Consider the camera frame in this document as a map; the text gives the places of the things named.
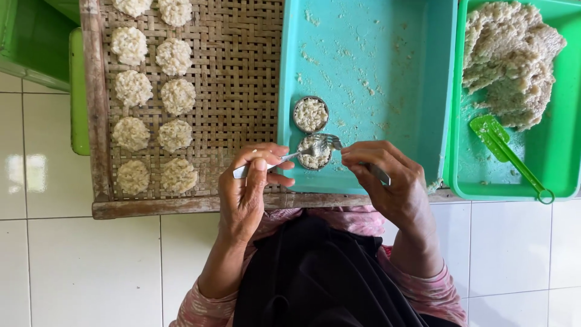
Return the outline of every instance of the white tile floor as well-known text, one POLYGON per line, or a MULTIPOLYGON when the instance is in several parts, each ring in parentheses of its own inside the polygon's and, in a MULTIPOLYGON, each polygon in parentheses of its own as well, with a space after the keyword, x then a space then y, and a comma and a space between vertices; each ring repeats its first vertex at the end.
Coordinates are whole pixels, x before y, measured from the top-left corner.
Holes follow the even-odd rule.
MULTIPOLYGON (((167 326, 218 215, 87 218, 89 160, 69 146, 69 96, 0 74, 0 104, 0 325, 167 326)), ((581 200, 432 211, 470 326, 581 326, 581 200)), ((395 233, 387 224, 385 243, 395 233)))

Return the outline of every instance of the pink patterned sleeve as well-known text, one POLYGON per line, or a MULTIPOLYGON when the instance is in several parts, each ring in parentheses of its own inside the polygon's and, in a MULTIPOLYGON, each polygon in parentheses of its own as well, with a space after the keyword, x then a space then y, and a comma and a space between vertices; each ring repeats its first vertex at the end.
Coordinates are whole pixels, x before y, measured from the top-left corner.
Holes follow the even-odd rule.
POLYGON ((170 327, 225 327, 234 313, 237 297, 238 292, 220 299, 207 298, 200 293, 196 280, 170 327))
POLYGON ((442 271, 432 278, 418 278, 397 269, 389 260, 391 246, 381 246, 377 253, 379 265, 408 299, 419 314, 427 314, 468 326, 466 311, 460 306, 454 279, 444 264, 442 271))

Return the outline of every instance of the bamboo tray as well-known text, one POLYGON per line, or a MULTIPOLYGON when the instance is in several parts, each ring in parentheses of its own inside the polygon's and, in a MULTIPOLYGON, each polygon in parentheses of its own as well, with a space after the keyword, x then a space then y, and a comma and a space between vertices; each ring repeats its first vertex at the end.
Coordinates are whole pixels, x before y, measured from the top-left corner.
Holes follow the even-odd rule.
MULTIPOLYGON (((80 0, 95 219, 219 211, 217 180, 237 150, 246 144, 276 142, 283 1, 191 2, 193 19, 175 29, 161 20, 157 2, 134 19, 117 11, 111 0, 80 0), (149 53, 140 66, 121 64, 110 51, 112 30, 121 26, 134 26, 145 34, 149 53), (169 118, 159 91, 176 78, 155 64, 156 47, 168 37, 192 47, 193 65, 183 78, 197 93, 194 110, 179 116, 192 125, 193 142, 173 154, 156 140, 159 127, 169 118), (153 98, 146 106, 123 107, 116 98, 114 78, 128 69, 145 73, 152 82, 153 98), (113 126, 126 116, 142 119, 153 131, 147 149, 129 152, 112 140, 113 126), (200 176, 198 184, 180 196, 168 194, 160 185, 163 165, 176 157, 192 162, 200 176), (148 190, 137 196, 123 193, 116 183, 117 168, 131 159, 142 160, 151 172, 148 190)), ((297 194, 279 185, 269 185, 264 200, 267 209, 370 204, 367 196, 297 194)), ((439 190, 431 200, 458 198, 439 190)))

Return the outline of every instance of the woman's left hand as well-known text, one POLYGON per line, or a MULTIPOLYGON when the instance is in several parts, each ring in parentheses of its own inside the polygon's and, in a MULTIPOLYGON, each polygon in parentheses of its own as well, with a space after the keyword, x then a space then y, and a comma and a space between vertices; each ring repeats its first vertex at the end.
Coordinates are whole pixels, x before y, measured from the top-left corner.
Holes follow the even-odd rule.
POLYGON ((293 162, 281 163, 280 157, 287 154, 288 147, 274 143, 260 143, 243 147, 230 167, 218 180, 220 195, 220 234, 224 240, 247 244, 260 223, 264 213, 263 192, 266 185, 281 184, 289 187, 294 179, 267 173, 267 164, 291 169, 293 162), (245 179, 235 179, 234 169, 250 164, 245 179))

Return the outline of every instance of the fork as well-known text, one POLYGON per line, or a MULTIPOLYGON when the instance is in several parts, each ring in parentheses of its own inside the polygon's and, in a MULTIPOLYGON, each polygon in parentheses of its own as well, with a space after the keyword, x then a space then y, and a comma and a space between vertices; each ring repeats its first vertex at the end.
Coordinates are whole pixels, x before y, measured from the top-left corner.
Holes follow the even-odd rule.
MULTIPOLYGON (((293 158, 296 158, 299 155, 312 155, 313 157, 319 157, 323 153, 323 151, 325 151, 325 148, 327 146, 329 146, 329 145, 327 144, 325 139, 317 138, 317 140, 309 148, 306 148, 303 151, 299 151, 299 152, 296 152, 293 154, 283 155, 281 157, 281 163, 283 163, 285 161, 289 161, 293 158)), ((276 165, 267 165, 266 169, 271 169, 274 166, 276 166, 276 165)), ((238 168, 234 169, 234 178, 246 177, 248 175, 249 168, 250 168, 250 164, 247 163, 246 165, 244 165, 242 167, 238 167, 238 168)))
MULTIPOLYGON (((341 150, 343 148, 343 144, 341 144, 341 139, 337 135, 324 134, 324 133, 321 133, 319 135, 325 136, 327 138, 327 143, 332 145, 333 148, 335 148, 336 150, 341 150)), ((392 184, 391 177, 389 177, 388 174, 386 174, 383 170, 381 170, 381 168, 377 167, 373 163, 362 162, 361 164, 364 165, 373 176, 377 177, 380 181, 384 182, 387 186, 390 186, 392 184)))

